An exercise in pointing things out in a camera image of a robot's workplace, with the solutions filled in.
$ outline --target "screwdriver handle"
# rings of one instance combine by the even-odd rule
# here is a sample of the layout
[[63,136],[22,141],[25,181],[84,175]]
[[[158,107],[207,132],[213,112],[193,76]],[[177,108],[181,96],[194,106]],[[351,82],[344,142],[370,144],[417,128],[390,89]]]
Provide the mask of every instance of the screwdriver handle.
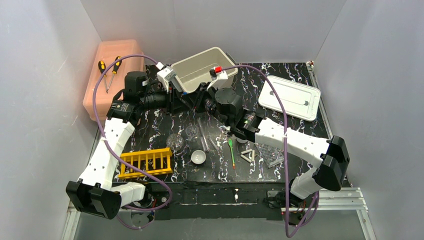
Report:
[[106,64],[104,61],[100,60],[98,61],[98,69],[100,70],[100,73],[103,73],[106,69]]
[[[118,59],[120,59],[120,58],[121,58],[121,56],[117,56],[115,58],[115,61],[118,60]],[[113,66],[113,71],[112,71],[113,74],[117,74],[118,73],[118,69],[121,66],[121,64],[122,64],[122,60],[120,60],[119,62],[115,63],[115,65]]]

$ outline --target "gray floor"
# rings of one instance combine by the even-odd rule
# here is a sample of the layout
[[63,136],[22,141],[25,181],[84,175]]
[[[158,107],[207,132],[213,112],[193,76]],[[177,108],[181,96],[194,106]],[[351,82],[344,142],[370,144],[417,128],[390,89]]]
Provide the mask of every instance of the gray floor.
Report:
[[[115,218],[81,214],[76,240],[279,240],[285,239],[284,221],[265,219],[173,219],[156,221],[144,230],[125,228]],[[318,211],[294,240],[363,240],[355,210]]]

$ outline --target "marble surface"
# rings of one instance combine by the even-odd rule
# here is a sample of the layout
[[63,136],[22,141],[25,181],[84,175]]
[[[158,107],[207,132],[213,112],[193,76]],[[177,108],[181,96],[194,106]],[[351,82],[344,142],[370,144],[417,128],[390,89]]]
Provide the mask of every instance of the marble surface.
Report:
[[[312,82],[305,63],[254,63],[252,66],[259,68],[266,75],[273,75],[297,83],[312,86]],[[149,78],[156,77],[156,68],[147,66],[146,72]],[[264,85],[264,80],[259,74],[249,69],[239,69],[234,76],[232,88],[243,97],[244,107],[265,113],[273,121],[283,124],[283,114],[263,108],[258,104],[258,97]],[[189,124],[194,124],[200,118],[206,130],[207,137],[214,139],[218,145],[218,151],[206,153],[206,161],[202,165],[195,165],[190,161],[191,153],[201,149],[200,141],[185,141],[185,146],[180,153],[171,157],[173,173],[158,175],[165,182],[283,182],[283,164],[268,168],[252,142],[238,143],[233,137],[233,149],[235,158],[235,170],[232,166],[228,137],[223,133],[224,126],[207,113],[194,114],[183,112],[174,116],[166,115],[162,110],[150,110],[143,114],[141,124],[127,142],[123,153],[160,149],[166,147],[166,139],[171,134],[180,134],[187,139],[185,129]],[[296,117],[288,116],[288,126],[307,135],[328,138],[321,111],[318,110],[314,121],[305,121]],[[240,152],[254,149],[259,156],[249,164],[240,158]],[[288,156],[289,179],[306,172],[311,166],[300,158],[289,154]],[[116,169],[115,181],[120,169]]]

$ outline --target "white wall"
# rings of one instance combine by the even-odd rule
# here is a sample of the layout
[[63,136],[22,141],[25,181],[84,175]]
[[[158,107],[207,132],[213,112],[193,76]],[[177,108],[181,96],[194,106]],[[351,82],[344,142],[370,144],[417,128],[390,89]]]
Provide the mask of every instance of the white wall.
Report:
[[60,239],[96,125],[82,100],[100,38],[79,1],[1,1],[1,239]]
[[423,239],[424,1],[348,0],[315,61],[378,239]]
[[81,0],[103,41],[175,63],[211,47],[237,62],[316,58],[346,0]]

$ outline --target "screwdriver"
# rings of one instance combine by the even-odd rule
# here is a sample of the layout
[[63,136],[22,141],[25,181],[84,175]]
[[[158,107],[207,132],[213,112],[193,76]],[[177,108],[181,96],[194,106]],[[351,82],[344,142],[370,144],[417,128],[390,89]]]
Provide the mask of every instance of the screwdriver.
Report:
[[[104,61],[100,60],[98,61],[98,69],[100,70],[100,73],[102,74],[106,69],[106,64]],[[106,74],[104,75],[104,88],[106,89],[106,93],[108,93],[108,84],[106,83]]]
[[[117,56],[115,58],[115,61],[120,59],[120,58],[121,58],[121,56]],[[109,88],[111,88],[112,81],[114,80],[115,75],[118,73],[118,69],[121,66],[121,63],[122,63],[122,60],[115,63],[115,65],[113,66],[113,71],[112,71],[113,75],[112,75],[112,78],[110,79],[109,86],[107,87],[107,90],[109,90]]]

